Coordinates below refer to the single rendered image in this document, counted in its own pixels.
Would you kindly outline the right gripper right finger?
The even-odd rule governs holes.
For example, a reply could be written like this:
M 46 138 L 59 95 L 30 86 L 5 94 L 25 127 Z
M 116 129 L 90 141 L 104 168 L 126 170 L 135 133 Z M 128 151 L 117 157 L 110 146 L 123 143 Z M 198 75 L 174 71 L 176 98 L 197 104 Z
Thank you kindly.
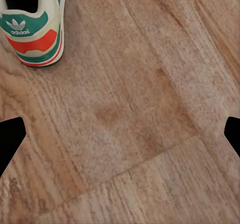
M 224 129 L 224 135 L 240 157 L 240 119 L 228 117 Z

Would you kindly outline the gym shoe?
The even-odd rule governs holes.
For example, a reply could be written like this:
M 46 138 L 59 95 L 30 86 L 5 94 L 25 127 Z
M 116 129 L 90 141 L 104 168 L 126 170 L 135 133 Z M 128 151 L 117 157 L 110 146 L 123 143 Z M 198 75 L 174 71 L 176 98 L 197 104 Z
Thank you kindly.
M 65 0 L 0 0 L 0 27 L 21 63 L 47 68 L 64 54 Z

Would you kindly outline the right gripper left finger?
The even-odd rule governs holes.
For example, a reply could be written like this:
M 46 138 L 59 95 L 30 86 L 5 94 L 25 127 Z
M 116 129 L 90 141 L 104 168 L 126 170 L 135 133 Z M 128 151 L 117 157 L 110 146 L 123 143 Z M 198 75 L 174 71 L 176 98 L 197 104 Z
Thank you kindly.
M 26 136 L 22 117 L 0 122 L 0 177 Z

